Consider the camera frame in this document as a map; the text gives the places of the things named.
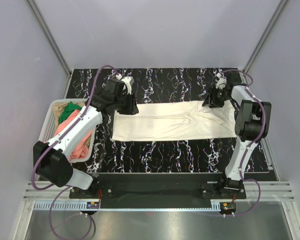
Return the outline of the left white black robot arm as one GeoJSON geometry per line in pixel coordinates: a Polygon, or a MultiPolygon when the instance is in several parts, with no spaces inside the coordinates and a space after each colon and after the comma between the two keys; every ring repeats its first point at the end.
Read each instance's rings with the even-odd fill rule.
{"type": "Polygon", "coordinates": [[[118,112],[135,115],[139,110],[132,90],[134,79],[130,76],[116,76],[106,81],[97,94],[92,93],[78,115],[55,137],[47,142],[38,141],[33,147],[33,172],[56,187],[76,187],[87,198],[98,193],[94,178],[72,167],[70,156],[81,140],[96,126],[102,124],[103,117],[118,112]]]}

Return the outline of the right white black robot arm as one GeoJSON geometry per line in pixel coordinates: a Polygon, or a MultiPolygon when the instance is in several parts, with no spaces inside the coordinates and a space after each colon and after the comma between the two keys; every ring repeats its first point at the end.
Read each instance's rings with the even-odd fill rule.
{"type": "Polygon", "coordinates": [[[217,185],[218,195],[229,198],[235,192],[233,183],[242,182],[249,159],[261,139],[269,131],[272,105],[261,101],[244,84],[212,84],[203,106],[221,108],[226,101],[237,102],[239,110],[235,119],[236,144],[229,164],[224,170],[224,180],[217,185]]]}

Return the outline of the cream white t shirt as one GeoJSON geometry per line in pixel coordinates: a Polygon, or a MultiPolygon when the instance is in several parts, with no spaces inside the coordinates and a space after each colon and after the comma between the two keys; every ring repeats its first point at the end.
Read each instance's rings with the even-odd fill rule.
{"type": "Polygon", "coordinates": [[[112,139],[120,142],[234,138],[235,109],[228,100],[210,108],[201,101],[138,104],[135,115],[115,113],[112,139]]]}

